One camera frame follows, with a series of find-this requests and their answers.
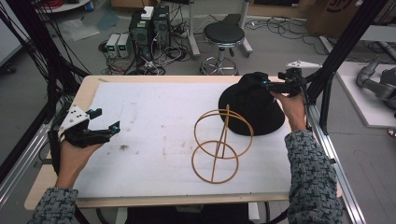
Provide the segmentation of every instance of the round black cushion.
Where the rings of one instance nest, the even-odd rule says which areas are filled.
[[[233,44],[245,37],[245,32],[238,26],[225,22],[215,22],[204,29],[205,37],[215,43]]]

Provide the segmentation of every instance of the stool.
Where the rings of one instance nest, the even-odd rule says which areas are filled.
[[[224,57],[224,50],[229,49],[233,57],[233,47],[241,45],[245,39],[245,32],[238,26],[227,22],[214,22],[207,25],[204,29],[204,39],[219,47],[218,57],[206,59],[201,67],[202,74],[224,74],[224,70],[231,71],[231,75],[238,75],[238,69],[235,63]]]

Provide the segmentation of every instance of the patterned sleeve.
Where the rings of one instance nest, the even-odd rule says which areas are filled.
[[[289,223],[341,223],[335,170],[313,134],[293,132],[285,142],[291,170]]]
[[[76,189],[47,189],[28,223],[73,223],[77,195]]]

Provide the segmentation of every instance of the white bracket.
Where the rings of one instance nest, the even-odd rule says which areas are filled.
[[[286,64],[287,67],[296,67],[296,68],[321,68],[321,63],[306,63],[302,61],[297,61],[294,63]]]
[[[87,113],[85,113],[81,108],[77,105],[72,105],[69,109],[69,113],[66,115],[64,122],[61,124],[59,130],[65,131],[77,124],[80,124],[82,121],[89,119]]]

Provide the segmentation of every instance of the person's right arm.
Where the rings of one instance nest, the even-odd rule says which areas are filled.
[[[271,93],[281,102],[291,127],[285,137],[291,171],[289,223],[341,223],[336,174],[324,150],[305,127],[303,97]]]

